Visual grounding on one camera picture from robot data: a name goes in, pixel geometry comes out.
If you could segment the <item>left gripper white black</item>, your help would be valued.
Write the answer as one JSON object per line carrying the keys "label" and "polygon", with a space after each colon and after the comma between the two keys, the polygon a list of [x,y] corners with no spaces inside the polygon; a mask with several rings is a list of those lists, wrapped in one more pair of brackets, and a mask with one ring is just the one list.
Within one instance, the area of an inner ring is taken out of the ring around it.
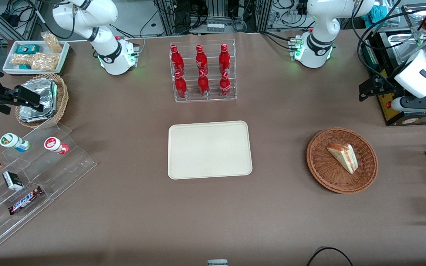
{"label": "left gripper white black", "polygon": [[[394,79],[413,96],[426,97],[426,50],[418,50],[411,56]],[[372,76],[370,81],[371,86],[359,86],[360,102],[372,96],[397,91],[397,88],[384,77]]]}

